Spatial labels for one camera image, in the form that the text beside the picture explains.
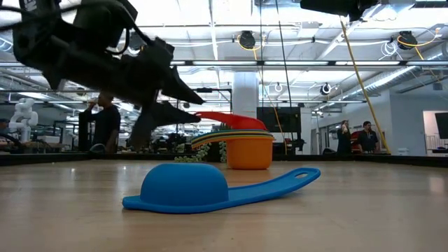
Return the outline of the yellow measuring cup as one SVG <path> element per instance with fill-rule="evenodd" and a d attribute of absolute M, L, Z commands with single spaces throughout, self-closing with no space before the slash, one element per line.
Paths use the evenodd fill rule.
<path fill-rule="evenodd" d="M 216 138 L 230 138 L 230 137 L 271 137 L 270 133 L 266 132 L 250 132 L 250 131 L 226 131 L 226 132 L 212 132 L 209 134 L 204 134 L 202 136 L 197 136 L 191 140 L 192 145 L 200 144 L 208 139 Z"/>

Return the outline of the blue measuring cup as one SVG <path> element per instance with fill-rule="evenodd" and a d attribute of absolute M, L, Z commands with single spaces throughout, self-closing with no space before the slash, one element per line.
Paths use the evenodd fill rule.
<path fill-rule="evenodd" d="M 200 214 L 273 200 L 299 190 L 321 175 L 316 168 L 297 168 L 281 176 L 230 187 L 223 172 L 210 164 L 164 163 L 145 176 L 140 193 L 126 196 L 126 209 L 164 214 Z"/>

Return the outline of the black aluminium table frame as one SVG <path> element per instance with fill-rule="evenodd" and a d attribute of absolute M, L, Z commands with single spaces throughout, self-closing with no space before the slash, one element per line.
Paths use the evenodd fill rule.
<path fill-rule="evenodd" d="M 51 162 L 76 162 L 86 160 L 174 160 L 174 154 L 89 154 L 89 153 L 50 153 L 50 154 L 9 154 L 0 155 L 0 167 L 30 165 Z M 274 155 L 273 161 L 289 162 L 378 162 L 397 165 L 448 168 L 448 157 L 402 156 L 402 155 Z"/>

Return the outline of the black flat screen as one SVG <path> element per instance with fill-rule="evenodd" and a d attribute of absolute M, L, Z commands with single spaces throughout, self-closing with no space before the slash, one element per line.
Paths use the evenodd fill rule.
<path fill-rule="evenodd" d="M 301 111 L 299 107 L 258 107 L 257 119 L 261 120 L 270 132 L 301 133 Z"/>

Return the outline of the teal measuring cup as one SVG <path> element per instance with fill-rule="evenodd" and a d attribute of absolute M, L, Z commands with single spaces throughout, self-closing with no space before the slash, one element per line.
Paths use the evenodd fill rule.
<path fill-rule="evenodd" d="M 243 136 L 262 136 L 262 137 L 271 137 L 272 134 L 270 132 L 259 130 L 259 129 L 229 129 L 229 130 L 222 130 L 222 131 L 216 131 L 216 132 L 209 132 L 206 134 L 202 134 L 199 136 L 194 137 L 193 141 L 199 141 L 203 139 L 210 139 L 213 137 L 243 137 Z"/>

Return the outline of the orange measuring cup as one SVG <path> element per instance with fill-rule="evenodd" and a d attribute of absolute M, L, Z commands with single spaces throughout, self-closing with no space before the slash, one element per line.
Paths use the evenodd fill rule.
<path fill-rule="evenodd" d="M 274 137 L 269 136 L 214 136 L 208 139 L 196 138 L 192 148 L 204 144 L 224 141 L 226 143 L 227 166 L 239 170 L 265 170 L 272 163 Z"/>

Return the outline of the person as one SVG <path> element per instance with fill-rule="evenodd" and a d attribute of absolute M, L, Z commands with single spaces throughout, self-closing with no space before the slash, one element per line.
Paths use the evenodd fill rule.
<path fill-rule="evenodd" d="M 113 104 L 113 95 L 100 92 L 97 100 L 91 101 L 82 114 L 88 122 L 94 122 L 93 144 L 103 144 L 106 153 L 115 153 L 121 117 Z"/>
<path fill-rule="evenodd" d="M 337 138 L 337 153 L 340 155 L 351 154 L 351 133 L 349 131 L 347 120 L 342 121 L 340 128 L 337 130 Z"/>
<path fill-rule="evenodd" d="M 379 140 L 376 132 L 372 130 L 370 121 L 363 123 L 363 130 L 358 135 L 357 144 L 361 153 L 375 153 L 379 151 Z"/>

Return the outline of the potted succulent plant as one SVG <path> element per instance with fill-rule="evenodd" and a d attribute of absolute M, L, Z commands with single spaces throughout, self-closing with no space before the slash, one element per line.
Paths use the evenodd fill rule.
<path fill-rule="evenodd" d="M 225 162 L 227 144 L 219 133 L 231 129 L 231 126 L 221 123 L 218 129 L 195 136 L 190 141 L 191 155 L 179 155 L 174 158 L 175 162 Z"/>

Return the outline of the red measuring cup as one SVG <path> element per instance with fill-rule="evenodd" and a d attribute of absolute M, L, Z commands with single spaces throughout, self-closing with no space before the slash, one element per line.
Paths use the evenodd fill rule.
<path fill-rule="evenodd" d="M 267 128 L 265 124 L 256 118 L 235 115 L 233 113 L 221 113 L 214 111 L 196 112 L 195 116 L 199 118 L 206 118 L 211 120 L 217 120 L 230 126 L 233 130 L 265 130 Z"/>

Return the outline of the dark wall monitor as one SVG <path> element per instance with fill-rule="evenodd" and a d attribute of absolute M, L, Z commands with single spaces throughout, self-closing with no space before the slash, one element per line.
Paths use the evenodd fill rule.
<path fill-rule="evenodd" d="M 435 120 L 437 123 L 439 137 L 441 139 L 448 139 L 448 112 L 436 113 Z"/>

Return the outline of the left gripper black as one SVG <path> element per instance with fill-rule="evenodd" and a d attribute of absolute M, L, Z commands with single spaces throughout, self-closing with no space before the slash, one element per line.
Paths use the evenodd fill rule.
<path fill-rule="evenodd" d="M 160 93 L 185 102 L 204 103 L 180 78 L 177 67 L 171 65 L 174 46 L 166 41 L 157 37 L 142 45 L 136 55 L 120 58 L 108 52 L 88 51 L 56 37 L 52 37 L 52 44 L 61 52 L 59 62 L 53 65 L 52 89 L 60 89 L 64 81 L 73 81 L 119 99 L 150 105 L 142 108 L 132 128 L 131 146 L 135 149 L 142 147 L 157 127 L 200 121 L 200 117 L 170 103 L 155 103 Z"/>

